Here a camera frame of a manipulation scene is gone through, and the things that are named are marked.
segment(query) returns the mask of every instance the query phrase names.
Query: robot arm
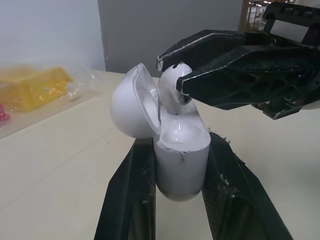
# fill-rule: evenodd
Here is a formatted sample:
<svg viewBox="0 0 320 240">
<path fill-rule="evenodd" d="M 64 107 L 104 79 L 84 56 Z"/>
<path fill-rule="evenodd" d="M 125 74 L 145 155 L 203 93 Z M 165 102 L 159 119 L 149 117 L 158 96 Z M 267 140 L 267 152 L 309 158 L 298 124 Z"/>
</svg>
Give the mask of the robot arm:
<svg viewBox="0 0 320 240">
<path fill-rule="evenodd" d="M 193 72 L 177 80 L 183 95 L 223 110 L 251 104 L 283 118 L 320 99 L 317 14 L 320 9 L 274 2 L 263 31 L 201 31 L 161 54 L 156 68 L 184 62 Z M 297 36 L 301 28 L 305 34 Z"/>
</svg>

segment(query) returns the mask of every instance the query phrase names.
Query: white wall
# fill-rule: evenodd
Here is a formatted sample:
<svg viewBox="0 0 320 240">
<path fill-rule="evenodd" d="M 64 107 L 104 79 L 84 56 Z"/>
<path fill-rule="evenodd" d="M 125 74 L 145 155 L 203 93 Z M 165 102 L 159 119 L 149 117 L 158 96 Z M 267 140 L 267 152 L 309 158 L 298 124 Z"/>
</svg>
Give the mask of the white wall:
<svg viewBox="0 0 320 240">
<path fill-rule="evenodd" d="M 105 70 L 97 1 L 1 1 L 0 61 L 72 62 Z"/>
</svg>

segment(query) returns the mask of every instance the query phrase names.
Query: open case lid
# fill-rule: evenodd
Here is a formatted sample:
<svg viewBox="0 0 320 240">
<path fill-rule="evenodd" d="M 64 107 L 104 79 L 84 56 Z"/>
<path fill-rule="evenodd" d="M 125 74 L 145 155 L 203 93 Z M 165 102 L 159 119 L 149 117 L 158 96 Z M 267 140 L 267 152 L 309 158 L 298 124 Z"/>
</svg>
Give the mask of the open case lid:
<svg viewBox="0 0 320 240">
<path fill-rule="evenodd" d="M 160 135 L 160 97 L 143 63 L 133 67 L 114 90 L 111 117 L 124 134 L 145 139 Z"/>
</svg>

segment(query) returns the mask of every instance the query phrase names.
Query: white table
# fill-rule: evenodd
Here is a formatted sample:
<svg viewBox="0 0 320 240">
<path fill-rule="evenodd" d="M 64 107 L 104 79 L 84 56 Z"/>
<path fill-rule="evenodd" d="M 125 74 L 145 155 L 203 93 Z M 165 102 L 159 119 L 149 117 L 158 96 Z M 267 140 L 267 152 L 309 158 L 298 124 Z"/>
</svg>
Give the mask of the white table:
<svg viewBox="0 0 320 240">
<path fill-rule="evenodd" d="M 95 73 L 105 81 L 104 94 L 0 140 L 1 240 L 94 238 L 109 180 L 134 142 L 116 129 L 109 114 L 111 94 L 123 74 Z M 281 191 L 283 188 L 274 182 L 283 177 L 275 171 L 280 163 L 273 161 L 267 166 L 268 156 L 255 159 L 260 155 L 254 155 L 251 147 L 256 147 L 253 145 L 259 136 L 244 140 L 245 131 L 253 130 L 251 123 L 256 129 L 259 124 L 276 128 L 277 123 L 250 106 L 222 111 L 196 104 L 206 126 L 231 140 L 232 149 L 261 177 L 293 237 L 317 239 L 320 203 L 315 209 L 316 201 L 297 200 L 301 192 L 295 195 L 295 191 Z M 259 122 L 248 123 L 240 117 L 248 114 L 255 115 Z M 260 141 L 267 149 L 268 142 L 275 144 L 268 137 Z M 283 199 L 287 194 L 293 202 Z M 202 195 L 176 203 L 157 192 L 156 239 L 212 239 Z"/>
</svg>

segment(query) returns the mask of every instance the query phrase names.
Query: table surface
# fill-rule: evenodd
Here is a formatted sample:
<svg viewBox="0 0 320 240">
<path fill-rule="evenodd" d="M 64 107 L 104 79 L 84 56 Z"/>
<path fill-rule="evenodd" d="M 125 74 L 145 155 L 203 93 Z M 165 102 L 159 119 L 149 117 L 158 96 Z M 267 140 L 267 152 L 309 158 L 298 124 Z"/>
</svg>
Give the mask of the table surface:
<svg viewBox="0 0 320 240">
<path fill-rule="evenodd" d="M 124 75 L 95 74 L 104 81 L 103 94 L 0 140 L 1 240 L 93 240 L 108 183 L 134 142 L 117 130 L 109 113 L 112 92 Z M 244 155 L 243 129 L 232 124 L 241 121 L 235 113 L 196 105 L 207 127 L 232 133 L 232 149 Z M 294 231 L 299 214 L 291 214 L 277 198 L 282 193 L 272 189 L 266 190 Z M 156 239 L 212 239 L 201 194 L 176 203 L 157 191 Z"/>
</svg>

